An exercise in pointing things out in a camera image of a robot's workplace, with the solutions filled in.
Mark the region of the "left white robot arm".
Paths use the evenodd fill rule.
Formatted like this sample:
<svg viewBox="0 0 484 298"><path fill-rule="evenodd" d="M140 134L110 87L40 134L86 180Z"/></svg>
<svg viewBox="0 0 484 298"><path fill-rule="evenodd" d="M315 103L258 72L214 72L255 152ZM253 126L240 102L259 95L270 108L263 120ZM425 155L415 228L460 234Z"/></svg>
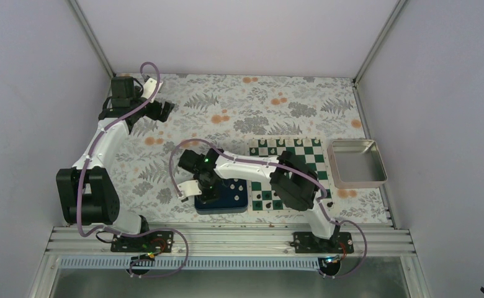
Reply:
<svg viewBox="0 0 484 298"><path fill-rule="evenodd" d="M56 185L66 223L77 225L83 236L86 225L95 231L128 234L127 243L135 251L151 245L151 233L144 217L121 210L109 169L121 144L143 117L165 122L174 109L171 102L155 99L163 83L145 76L144 82L132 76L116 76L98 115L97 130L82 157L56 174Z"/></svg>

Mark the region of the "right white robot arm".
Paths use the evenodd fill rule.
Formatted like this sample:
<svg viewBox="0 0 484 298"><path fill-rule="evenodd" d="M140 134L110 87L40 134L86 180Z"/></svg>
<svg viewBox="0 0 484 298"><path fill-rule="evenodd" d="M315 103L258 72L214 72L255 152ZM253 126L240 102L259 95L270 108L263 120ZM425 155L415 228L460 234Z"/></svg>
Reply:
<svg viewBox="0 0 484 298"><path fill-rule="evenodd" d="M220 198L218 186L223 180L268 183L286 207L302 212L321 252L329 253L339 244L338 224L322 203L328 191L319 182L317 173L290 151L279 156L260 157L237 155L217 148L209 149L206 154L185 150L178 167L193 175L190 181L174 184L181 201L190 196L215 201Z"/></svg>

